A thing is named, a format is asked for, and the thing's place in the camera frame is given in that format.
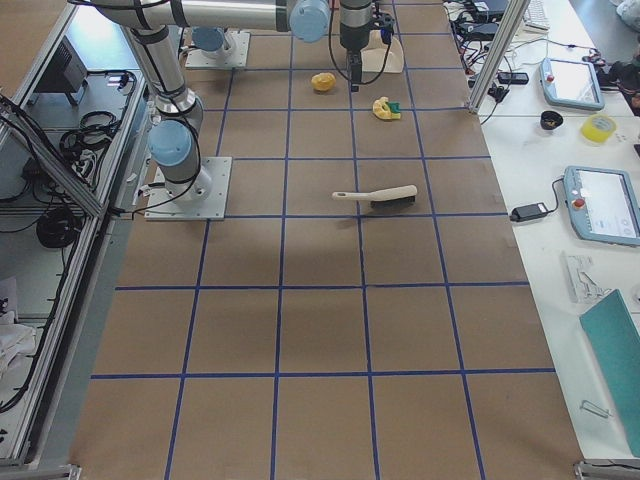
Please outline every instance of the tablet screen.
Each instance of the tablet screen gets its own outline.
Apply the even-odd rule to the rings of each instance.
[[[580,196],[589,215],[589,230],[600,235],[638,238],[638,225],[624,177],[578,170]]]
[[[585,103],[597,101],[589,66],[581,63],[550,60],[556,97]]]

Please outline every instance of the tablet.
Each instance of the tablet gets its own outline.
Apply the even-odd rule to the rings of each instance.
[[[570,166],[563,182],[571,224],[580,238],[640,245],[638,202],[627,172]]]
[[[540,64],[540,83],[551,105],[583,110],[604,108],[596,71],[588,62],[545,58]]]

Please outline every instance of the yellow toy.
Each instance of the yellow toy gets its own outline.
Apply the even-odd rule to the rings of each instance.
[[[373,102],[373,114],[380,120],[400,120],[400,104],[398,102],[389,102],[387,97],[380,97]]]
[[[333,73],[323,72],[311,77],[311,85],[316,92],[328,92],[336,84]]]

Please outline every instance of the gray floor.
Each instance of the gray floor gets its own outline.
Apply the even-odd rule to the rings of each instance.
[[[629,61],[638,48],[638,32],[616,14],[609,0],[570,0],[594,45],[609,63]]]

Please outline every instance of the blue joint cap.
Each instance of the blue joint cap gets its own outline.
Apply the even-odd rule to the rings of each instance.
[[[224,30],[220,27],[193,27],[191,40],[196,47],[215,52],[224,45]]]
[[[187,127],[175,120],[164,120],[151,129],[147,144],[156,162],[163,167],[175,167],[187,158],[192,142]]]
[[[300,40],[312,43],[329,30],[329,4],[326,0],[300,0],[289,17],[291,32]]]

